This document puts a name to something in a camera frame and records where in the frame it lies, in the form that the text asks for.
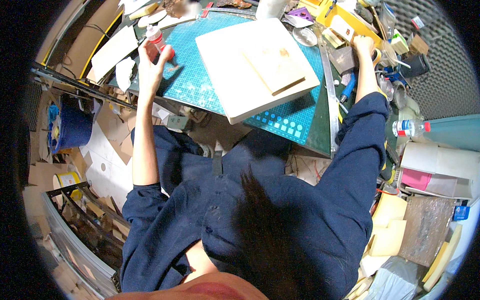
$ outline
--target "hand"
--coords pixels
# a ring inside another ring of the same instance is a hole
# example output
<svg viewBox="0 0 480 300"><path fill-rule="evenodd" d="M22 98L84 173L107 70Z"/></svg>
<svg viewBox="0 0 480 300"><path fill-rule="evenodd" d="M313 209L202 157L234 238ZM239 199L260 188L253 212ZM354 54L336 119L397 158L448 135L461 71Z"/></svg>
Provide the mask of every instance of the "hand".
<svg viewBox="0 0 480 300"><path fill-rule="evenodd" d="M139 81L139 105L150 104L153 101L160 82L162 81L163 67L165 62L171 56L172 46L166 45L160 54L160 59L157 64L153 64L158 51L154 44L148 39L138 47L138 54L140 56L140 63L138 65L138 81Z"/></svg>
<svg viewBox="0 0 480 300"><path fill-rule="evenodd" d="M373 51L375 50L375 43L371 37L356 36L353 38L353 46L357 50L359 58L372 58Z"/></svg>

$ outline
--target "blue cutting mat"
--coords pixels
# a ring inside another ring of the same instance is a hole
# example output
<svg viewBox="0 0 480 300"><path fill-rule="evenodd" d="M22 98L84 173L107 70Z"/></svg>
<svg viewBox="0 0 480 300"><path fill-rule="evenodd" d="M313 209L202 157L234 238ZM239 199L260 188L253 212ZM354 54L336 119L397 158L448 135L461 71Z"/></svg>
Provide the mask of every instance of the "blue cutting mat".
<svg viewBox="0 0 480 300"><path fill-rule="evenodd" d="M195 38L248 21L251 20L221 12L209 12L206 18L177 25L165 42L175 49L178 68L174 69L170 63L165 65L162 85L165 84L166 87L163 96L225 115L200 58ZM324 71L318 47L298 45L322 82ZM252 116L244 122L305 144L319 92L320 86L317 86L301 98Z"/></svg>

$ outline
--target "blue bucket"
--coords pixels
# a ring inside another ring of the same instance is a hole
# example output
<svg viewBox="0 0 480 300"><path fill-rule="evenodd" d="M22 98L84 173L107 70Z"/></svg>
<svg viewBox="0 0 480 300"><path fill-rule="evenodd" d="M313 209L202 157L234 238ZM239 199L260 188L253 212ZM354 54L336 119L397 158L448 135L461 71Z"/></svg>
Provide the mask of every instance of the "blue bucket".
<svg viewBox="0 0 480 300"><path fill-rule="evenodd" d="M93 117L78 108L76 102L62 101L58 142L51 141L53 154L61 149L85 146L92 135Z"/></svg>

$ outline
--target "dark hair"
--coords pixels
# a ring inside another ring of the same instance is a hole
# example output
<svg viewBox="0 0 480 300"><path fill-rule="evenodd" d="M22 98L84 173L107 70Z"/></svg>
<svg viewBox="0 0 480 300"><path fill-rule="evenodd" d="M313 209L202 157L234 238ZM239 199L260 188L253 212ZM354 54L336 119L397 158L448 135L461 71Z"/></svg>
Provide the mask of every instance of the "dark hair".
<svg viewBox="0 0 480 300"><path fill-rule="evenodd" d="M251 270L245 279L270 300L300 299L289 260L291 240L281 217L285 209L272 204L251 168L241 173L241 184L245 199L239 201L236 225Z"/></svg>

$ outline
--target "purple object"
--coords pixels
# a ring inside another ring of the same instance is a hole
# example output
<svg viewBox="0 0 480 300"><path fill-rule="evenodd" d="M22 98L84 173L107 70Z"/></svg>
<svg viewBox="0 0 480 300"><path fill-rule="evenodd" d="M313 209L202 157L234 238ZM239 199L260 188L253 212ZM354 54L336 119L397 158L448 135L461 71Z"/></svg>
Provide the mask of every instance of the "purple object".
<svg viewBox="0 0 480 300"><path fill-rule="evenodd" d="M312 16L310 15L310 13L308 12L306 7L302 7L302 8L298 8L298 9L289 11L287 14L291 15L291 16L297 16L297 17L300 17L302 19L312 21L312 22L315 20L315 19L312 18Z"/></svg>

